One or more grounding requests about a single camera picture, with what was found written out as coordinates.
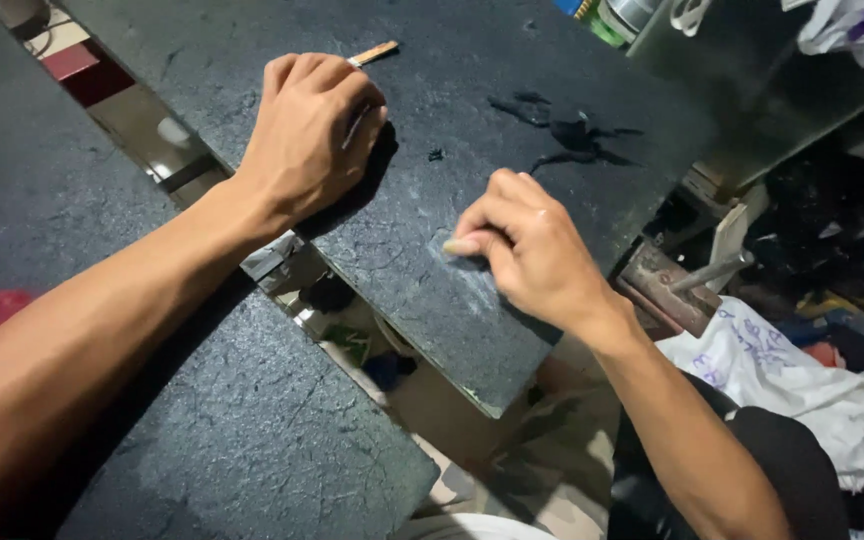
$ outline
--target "left hand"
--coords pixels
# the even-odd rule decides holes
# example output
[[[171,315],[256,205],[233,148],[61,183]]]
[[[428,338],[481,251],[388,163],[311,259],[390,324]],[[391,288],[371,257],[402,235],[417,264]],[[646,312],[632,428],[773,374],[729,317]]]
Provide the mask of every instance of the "left hand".
[[[371,109],[343,148],[365,107]],[[224,182],[235,207],[268,238],[334,203],[362,180],[386,113],[382,92],[341,56],[271,61],[242,164]]]

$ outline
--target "white bag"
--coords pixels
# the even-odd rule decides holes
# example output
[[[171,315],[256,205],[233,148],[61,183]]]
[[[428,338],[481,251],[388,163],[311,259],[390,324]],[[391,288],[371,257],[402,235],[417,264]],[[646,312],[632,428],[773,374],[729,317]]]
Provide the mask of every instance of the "white bag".
[[[839,485],[862,489],[864,372],[822,366],[745,302],[728,296],[701,338],[684,332],[656,345],[679,369],[739,406],[805,424],[835,465]]]

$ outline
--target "wooden stick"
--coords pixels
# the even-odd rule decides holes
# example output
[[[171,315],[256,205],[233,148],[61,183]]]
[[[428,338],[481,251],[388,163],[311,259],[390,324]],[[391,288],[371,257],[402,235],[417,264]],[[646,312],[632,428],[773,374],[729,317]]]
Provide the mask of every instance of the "wooden stick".
[[[352,64],[355,68],[362,68],[369,62],[372,62],[373,60],[378,60],[380,57],[383,57],[398,48],[398,41],[387,41],[385,43],[382,43],[381,45],[376,45],[375,47],[368,49],[362,54],[354,55],[353,57],[348,59],[348,62]]]

